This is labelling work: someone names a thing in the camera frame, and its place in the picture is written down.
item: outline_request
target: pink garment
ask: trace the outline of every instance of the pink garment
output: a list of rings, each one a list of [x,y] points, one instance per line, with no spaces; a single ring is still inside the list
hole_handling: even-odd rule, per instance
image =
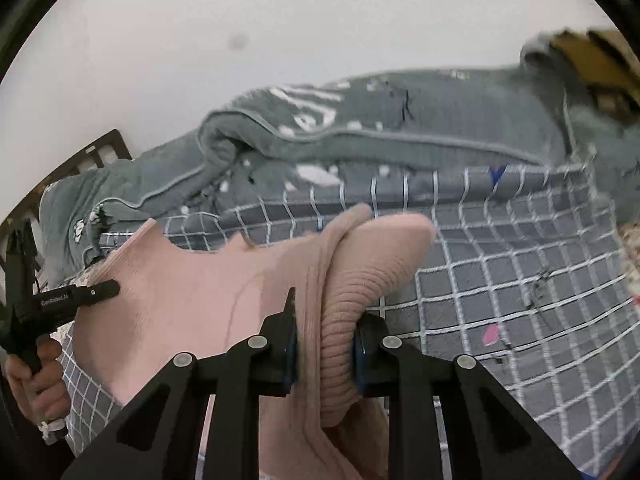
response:
[[[126,404],[178,352],[203,358],[258,333],[294,286],[299,379],[285,399],[261,399],[260,469],[278,480],[384,478],[388,428],[351,381],[353,330],[413,276],[434,230],[416,214],[369,218],[359,205],[320,234],[268,248],[236,236],[217,254],[179,249],[147,221],[90,278],[121,290],[78,311],[78,364]]]

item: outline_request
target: checkered bedsheet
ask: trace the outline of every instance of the checkered bedsheet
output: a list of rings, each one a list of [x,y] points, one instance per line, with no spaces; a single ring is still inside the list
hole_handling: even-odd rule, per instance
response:
[[[159,223],[174,244],[214,251],[239,230],[259,244],[321,230],[358,202],[375,216],[430,216],[438,238],[414,280],[370,310],[425,354],[474,355],[581,471],[599,473],[636,432],[640,318],[620,271],[612,204],[594,193],[590,168],[392,174],[367,187],[284,192],[218,216],[191,212]],[[134,231],[103,234],[102,250]],[[490,330],[497,340],[488,340]],[[72,337],[62,363],[73,399],[70,443],[80,453],[120,407],[76,366]]]

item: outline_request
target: pink petal print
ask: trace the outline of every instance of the pink petal print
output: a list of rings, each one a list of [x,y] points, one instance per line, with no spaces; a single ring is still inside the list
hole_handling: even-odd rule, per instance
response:
[[[489,325],[482,336],[482,344],[484,346],[495,345],[500,341],[500,329],[496,324]]]

